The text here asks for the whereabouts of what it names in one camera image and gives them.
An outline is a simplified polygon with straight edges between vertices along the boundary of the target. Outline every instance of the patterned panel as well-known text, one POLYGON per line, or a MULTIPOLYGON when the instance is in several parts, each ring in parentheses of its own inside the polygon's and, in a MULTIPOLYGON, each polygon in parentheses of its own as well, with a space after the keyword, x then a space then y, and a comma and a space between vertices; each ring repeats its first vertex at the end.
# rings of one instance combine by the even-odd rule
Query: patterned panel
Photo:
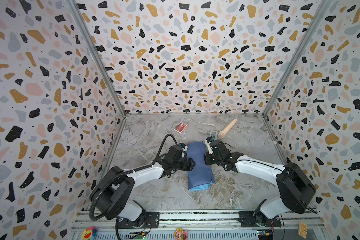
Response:
POLYGON ((62 1, 0 1, 0 240, 66 239, 120 119, 62 1))
POLYGON ((267 120, 331 237, 360 239, 360 1, 329 7, 267 120))
POLYGON ((126 112, 259 113, 320 1, 77 2, 126 112))

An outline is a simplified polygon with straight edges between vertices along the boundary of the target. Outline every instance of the gray marble surface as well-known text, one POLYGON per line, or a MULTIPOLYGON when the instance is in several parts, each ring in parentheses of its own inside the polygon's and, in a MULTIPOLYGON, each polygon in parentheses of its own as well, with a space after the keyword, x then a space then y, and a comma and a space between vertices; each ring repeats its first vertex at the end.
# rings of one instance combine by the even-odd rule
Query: gray marble surface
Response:
MULTIPOLYGON (((177 142, 198 142, 211 130, 224 129, 233 119, 236 125, 224 142, 232 152, 242 152, 254 159, 282 164, 263 119, 256 115, 127 115, 123 132, 110 167, 131 169, 149 164, 157 154, 164 136, 171 133, 177 142), (174 131, 180 123, 187 124, 181 133, 174 131)), ((168 138, 162 153, 173 144, 168 138)), ((249 174, 226 172, 212 165, 216 184, 208 190, 189 191, 187 172, 177 171, 170 178, 152 180, 135 188, 130 200, 145 209, 254 209, 267 197, 277 193, 277 187, 249 174)))

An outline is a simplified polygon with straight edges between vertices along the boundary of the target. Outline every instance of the metal corner post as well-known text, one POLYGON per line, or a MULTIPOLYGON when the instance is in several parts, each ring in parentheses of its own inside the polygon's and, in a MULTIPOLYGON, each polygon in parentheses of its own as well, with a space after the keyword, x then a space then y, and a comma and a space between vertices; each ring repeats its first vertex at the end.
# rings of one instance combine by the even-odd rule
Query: metal corner post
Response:
POLYGON ((263 112, 264 117, 268 115, 271 108, 273 107, 273 104, 276 101, 277 96, 283 89, 283 86, 287 82, 288 77, 291 75, 296 63, 299 61, 300 56, 302 55, 303 51, 307 47, 309 40, 312 38, 312 35, 315 33, 321 20, 324 18, 324 15, 327 12, 327 9, 329 8, 331 2, 332 2, 331 0, 322 0, 321 1, 319 7, 317 8, 314 18, 308 27, 306 34, 303 36, 301 43, 298 45, 298 48, 297 48, 295 54, 292 56, 287 69, 284 71, 284 74, 282 75, 279 83, 276 86, 276 89, 274 90, 267 106, 264 109, 264 112, 263 112))
POLYGON ((86 27, 86 24, 84 23, 83 18, 81 17, 79 8, 77 7, 77 3, 75 0, 66 0, 67 6, 69 8, 69 11, 71 12, 74 21, 77 24, 77 28, 82 34, 82 37, 88 47, 89 53, 92 55, 93 60, 95 64, 98 66, 101 77, 104 79, 104 82, 109 90, 109 94, 111 95, 113 101, 116 104, 117 110, 119 111, 121 117, 125 118, 125 111, 119 101, 119 98, 117 97, 117 94, 115 92, 115 89, 113 88, 112 83, 110 82, 109 76, 106 72, 106 69, 103 65, 103 62, 101 61, 99 55, 97 54, 97 50, 95 48, 95 45, 92 42, 91 35, 89 34, 89 31, 86 27))

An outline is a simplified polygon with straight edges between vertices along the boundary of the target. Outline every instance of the rainbow smiley flower toy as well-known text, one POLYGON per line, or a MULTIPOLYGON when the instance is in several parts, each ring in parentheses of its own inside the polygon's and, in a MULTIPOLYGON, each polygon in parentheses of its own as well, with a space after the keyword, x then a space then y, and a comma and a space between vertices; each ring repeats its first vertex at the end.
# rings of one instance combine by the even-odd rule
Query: rainbow smiley flower toy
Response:
POLYGON ((82 240, 94 240, 96 237, 96 232, 97 232, 97 230, 93 226, 90 228, 87 228, 81 235, 81 239, 82 240))

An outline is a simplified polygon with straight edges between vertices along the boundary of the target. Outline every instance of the deck of playing cards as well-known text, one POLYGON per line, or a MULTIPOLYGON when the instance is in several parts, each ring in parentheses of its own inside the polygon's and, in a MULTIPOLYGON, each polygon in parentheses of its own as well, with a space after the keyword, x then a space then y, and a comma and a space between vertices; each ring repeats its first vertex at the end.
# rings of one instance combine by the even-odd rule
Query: deck of playing cards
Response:
POLYGON ((178 126, 175 128, 175 132, 181 133, 182 131, 184 131, 184 129, 187 127, 186 124, 184 123, 179 123, 178 126))

